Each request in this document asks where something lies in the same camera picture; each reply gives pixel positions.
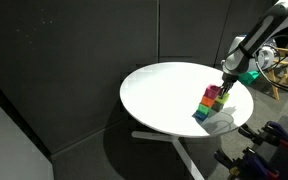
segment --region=table leg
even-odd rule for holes
[[[195,180],[204,180],[202,174],[197,169],[194,162],[192,161],[190,156],[185,151],[181,142],[178,140],[178,137],[164,135],[164,134],[158,134],[158,133],[139,132],[139,131],[133,131],[132,136],[134,138],[172,142],[173,146],[175,147],[176,151],[178,152],[178,154],[182,158],[184,164],[186,165],[189,172],[192,174],[193,178]]]

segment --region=blue block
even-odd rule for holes
[[[199,112],[198,110],[193,114],[193,117],[195,119],[198,119],[200,121],[204,121],[207,118],[208,114],[205,115],[202,112]]]

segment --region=green block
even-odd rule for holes
[[[221,104],[225,104],[229,96],[230,96],[229,93],[225,93],[222,99],[220,99],[219,96],[217,96],[215,101]]]
[[[203,113],[203,114],[205,114],[205,115],[207,115],[208,112],[210,111],[210,108],[207,107],[207,106],[204,106],[203,104],[199,104],[198,105],[198,111]]]

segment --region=colorful block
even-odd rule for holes
[[[208,114],[208,112],[210,111],[210,108],[207,106],[204,106],[203,104],[199,104],[198,105],[198,111],[203,113],[203,114]]]
[[[210,99],[215,99],[220,91],[221,91],[221,87],[210,84],[206,88],[204,96]]]
[[[198,110],[193,114],[193,117],[195,119],[198,119],[200,121],[204,121],[207,118],[208,114],[203,114],[201,112],[199,112]]]
[[[229,96],[230,96],[229,93],[225,93],[225,94],[223,95],[223,98],[222,98],[222,99],[220,99],[219,97],[217,97],[217,98],[215,99],[215,101],[216,101],[216,102],[219,102],[219,103],[221,103],[221,104],[225,104]]]
[[[203,96],[201,104],[203,104],[204,106],[207,106],[207,107],[212,107],[214,102],[215,102],[214,99],[210,99],[210,98],[208,98],[206,96]]]
[[[223,107],[224,107],[224,104],[221,104],[221,103],[215,101],[215,103],[212,106],[212,109],[216,112],[220,112],[223,109]]]

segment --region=equipment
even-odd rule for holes
[[[262,70],[274,64],[274,54],[276,53],[274,47],[265,43],[270,40],[287,17],[288,0],[279,0],[260,18],[246,36],[237,36],[234,39],[227,57],[221,62],[224,82],[219,94],[220,98],[223,98],[224,94],[231,89],[240,74],[258,70],[264,75]],[[288,91],[288,86],[273,82],[265,75],[264,77],[272,85]]]

